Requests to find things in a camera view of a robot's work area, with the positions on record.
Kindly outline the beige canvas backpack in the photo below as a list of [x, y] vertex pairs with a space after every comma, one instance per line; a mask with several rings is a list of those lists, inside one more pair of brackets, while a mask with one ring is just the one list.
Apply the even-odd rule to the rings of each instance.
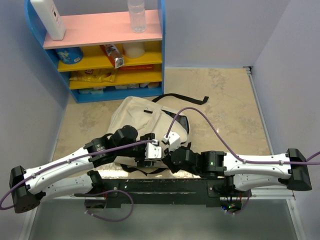
[[[196, 105], [203, 105], [209, 99], [205, 96], [202, 100], [198, 100], [176, 93], [163, 94], [153, 100], [129, 96], [113, 113], [107, 133], [113, 134], [116, 130], [129, 125], [137, 130], [138, 137], [153, 133], [155, 139], [161, 141], [178, 112], [177, 109], [158, 104], [158, 101], [164, 97], [175, 97]], [[159, 174], [168, 169], [162, 161], [145, 161], [139, 164], [134, 158], [127, 156], [116, 157], [114, 163], [121, 166], [127, 173], [139, 171], [145, 176]]]

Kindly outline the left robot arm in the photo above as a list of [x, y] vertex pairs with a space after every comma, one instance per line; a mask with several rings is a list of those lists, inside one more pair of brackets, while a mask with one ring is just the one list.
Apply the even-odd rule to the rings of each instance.
[[11, 208], [21, 214], [51, 198], [99, 196], [106, 188], [95, 169], [113, 163], [117, 157], [160, 160], [162, 148], [154, 133], [139, 137], [134, 127], [126, 125], [51, 163], [28, 169], [17, 166], [10, 172]]

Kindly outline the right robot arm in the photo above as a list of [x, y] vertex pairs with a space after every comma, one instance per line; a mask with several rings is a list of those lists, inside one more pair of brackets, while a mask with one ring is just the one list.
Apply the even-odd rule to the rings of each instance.
[[292, 191], [310, 191], [312, 184], [306, 158], [295, 148], [277, 155], [237, 155], [223, 151], [193, 152], [179, 147], [163, 163], [173, 172], [186, 171], [204, 179], [224, 177], [223, 192], [230, 197], [239, 191], [267, 186], [285, 186]]

